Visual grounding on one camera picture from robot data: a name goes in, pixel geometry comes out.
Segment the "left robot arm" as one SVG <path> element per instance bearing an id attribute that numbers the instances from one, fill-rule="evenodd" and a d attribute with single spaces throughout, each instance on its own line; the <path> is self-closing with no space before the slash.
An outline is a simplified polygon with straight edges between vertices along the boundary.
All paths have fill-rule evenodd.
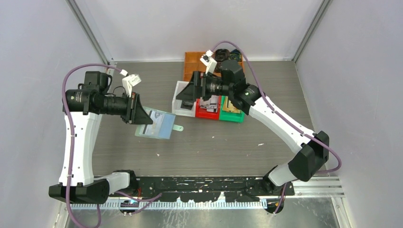
<path id="1" fill-rule="evenodd" d="M 148 125 L 153 121 L 141 105 L 140 95 L 132 91 L 141 82 L 139 75 L 122 79 L 124 93 L 108 93 L 112 76 L 87 71 L 77 89 L 65 92 L 70 115 L 67 128 L 64 164 L 58 184 L 50 186 L 48 195 L 73 204 L 103 204 L 109 195 L 121 190 L 127 196 L 138 192 L 139 183 L 133 170 L 117 170 L 96 178 L 92 154 L 103 115 L 117 115 L 126 124 Z"/>

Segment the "black rolled item top-left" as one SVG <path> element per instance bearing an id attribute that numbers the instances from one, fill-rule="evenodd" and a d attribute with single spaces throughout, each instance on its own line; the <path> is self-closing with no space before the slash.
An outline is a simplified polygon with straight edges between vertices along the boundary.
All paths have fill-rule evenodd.
<path id="1" fill-rule="evenodd" d="M 214 59 L 219 63 L 229 59 L 230 51 L 225 48 L 217 49 L 214 52 Z"/>

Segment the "white silver cards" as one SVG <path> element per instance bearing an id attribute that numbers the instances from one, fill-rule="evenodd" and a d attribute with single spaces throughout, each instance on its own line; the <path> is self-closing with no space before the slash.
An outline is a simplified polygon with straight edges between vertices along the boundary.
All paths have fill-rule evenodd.
<path id="1" fill-rule="evenodd" d="M 199 107 L 201 109 L 205 109 L 207 112 L 210 113 L 216 113 L 219 108 L 219 100 L 220 97 L 217 95 L 212 95 L 209 100 L 204 101 L 203 99 L 200 99 L 199 101 Z"/>

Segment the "black cards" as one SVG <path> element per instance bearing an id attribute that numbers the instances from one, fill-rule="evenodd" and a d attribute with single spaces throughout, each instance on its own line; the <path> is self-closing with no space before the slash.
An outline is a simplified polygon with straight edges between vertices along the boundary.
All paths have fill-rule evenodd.
<path id="1" fill-rule="evenodd" d="M 193 107 L 194 107 L 194 102 L 181 101 L 181 105 L 180 105 L 181 109 L 192 110 Z"/>

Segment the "green card holder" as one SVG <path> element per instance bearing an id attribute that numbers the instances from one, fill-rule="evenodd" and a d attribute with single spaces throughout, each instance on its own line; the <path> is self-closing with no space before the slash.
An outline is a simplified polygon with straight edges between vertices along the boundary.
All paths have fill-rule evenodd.
<path id="1" fill-rule="evenodd" d="M 182 132 L 184 130 L 183 126 L 174 123 L 175 114 L 149 107 L 145 107 L 144 109 L 153 120 L 153 123 L 138 125 L 135 136 L 169 140 L 172 131 Z"/>

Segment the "orange compartment tray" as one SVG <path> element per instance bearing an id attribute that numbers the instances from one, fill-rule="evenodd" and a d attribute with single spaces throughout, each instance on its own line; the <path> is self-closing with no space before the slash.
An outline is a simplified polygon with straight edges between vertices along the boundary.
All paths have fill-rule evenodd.
<path id="1" fill-rule="evenodd" d="M 203 54 L 204 54 L 204 52 L 185 52 L 183 81 L 189 82 L 192 78 L 193 71 L 205 72 L 206 66 L 200 61 L 200 57 Z M 244 68 L 243 60 L 244 59 L 242 56 L 242 62 L 238 62 L 238 64 L 240 66 L 242 66 L 242 68 Z M 221 63 L 220 62 L 217 63 L 217 66 L 214 70 L 214 74 L 219 77 L 221 77 L 221 72 L 220 72 Z"/>

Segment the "gold cards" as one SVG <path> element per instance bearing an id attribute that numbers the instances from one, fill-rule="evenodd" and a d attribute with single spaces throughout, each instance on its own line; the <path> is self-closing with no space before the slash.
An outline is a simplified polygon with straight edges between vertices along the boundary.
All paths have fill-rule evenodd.
<path id="1" fill-rule="evenodd" d="M 222 109 L 225 112 L 228 113 L 235 113 L 235 114 L 240 114 L 240 110 L 237 109 L 230 100 L 225 99 L 223 104 L 222 104 Z"/>

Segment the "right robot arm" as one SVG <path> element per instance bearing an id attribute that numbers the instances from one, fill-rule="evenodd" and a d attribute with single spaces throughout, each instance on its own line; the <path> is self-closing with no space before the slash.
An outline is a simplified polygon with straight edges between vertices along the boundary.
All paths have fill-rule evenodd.
<path id="1" fill-rule="evenodd" d="M 285 114 L 257 86 L 246 82 L 243 68 L 237 61 L 222 62 L 221 76 L 194 71 L 176 99 L 193 103 L 197 99 L 208 100 L 213 95 L 228 97 L 237 109 L 267 126 L 295 153 L 292 160 L 274 167 L 264 176 L 264 189 L 269 195 L 276 195 L 287 182 L 309 181 L 328 161 L 327 133 L 316 133 Z"/>

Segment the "white VIP card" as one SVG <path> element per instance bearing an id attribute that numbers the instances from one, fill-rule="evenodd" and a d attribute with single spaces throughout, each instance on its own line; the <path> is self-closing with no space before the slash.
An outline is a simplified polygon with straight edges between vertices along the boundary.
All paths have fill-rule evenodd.
<path id="1" fill-rule="evenodd" d="M 147 110 L 150 118 L 153 120 L 153 124 L 143 125 L 140 128 L 140 134 L 149 137 L 158 137 L 161 131 L 165 113 L 156 110 Z"/>

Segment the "dark green rolled item top-right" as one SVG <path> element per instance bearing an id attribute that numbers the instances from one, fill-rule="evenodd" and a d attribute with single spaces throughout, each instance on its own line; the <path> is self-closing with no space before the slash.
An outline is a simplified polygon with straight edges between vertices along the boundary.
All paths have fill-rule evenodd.
<path id="1" fill-rule="evenodd" d="M 238 49 L 234 49 L 230 52 L 229 59 L 236 60 L 237 62 L 242 62 L 242 54 Z"/>

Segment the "green plastic bin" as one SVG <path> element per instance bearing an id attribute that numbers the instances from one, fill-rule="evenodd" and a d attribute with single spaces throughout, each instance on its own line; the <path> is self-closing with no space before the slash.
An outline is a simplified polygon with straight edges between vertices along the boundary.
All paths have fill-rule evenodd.
<path id="1" fill-rule="evenodd" d="M 228 99 L 228 97 L 221 96 L 221 110 L 220 110 L 219 120 L 235 122 L 235 123 L 242 123 L 244 121 L 244 116 L 245 116 L 245 114 L 242 111 L 240 111 L 240 114 L 228 113 L 228 112 L 223 111 L 222 104 L 225 99 Z"/>

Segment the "red plastic bin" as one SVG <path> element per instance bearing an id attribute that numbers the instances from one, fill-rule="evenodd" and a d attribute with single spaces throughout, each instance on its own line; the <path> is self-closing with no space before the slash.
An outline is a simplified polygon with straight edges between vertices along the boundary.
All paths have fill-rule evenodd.
<path id="1" fill-rule="evenodd" d="M 208 111 L 208 109 L 201 107 L 202 99 L 196 100 L 196 107 L 195 107 L 195 117 L 196 118 L 219 120 L 220 110 L 221 110 L 221 96 L 212 96 L 211 99 L 213 101 L 217 101 L 216 108 L 212 109 L 212 111 Z"/>

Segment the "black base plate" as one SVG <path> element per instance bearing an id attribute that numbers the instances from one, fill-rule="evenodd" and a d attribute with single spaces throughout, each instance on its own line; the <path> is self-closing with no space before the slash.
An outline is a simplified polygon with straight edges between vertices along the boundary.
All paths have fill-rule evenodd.
<path id="1" fill-rule="evenodd" d="M 226 202 L 255 202 L 260 197 L 279 197 L 282 187 L 272 190 L 262 177 L 137 177 L 137 187 L 123 189 L 133 197 L 150 199 L 162 194 L 161 202 L 215 202 L 223 194 Z"/>

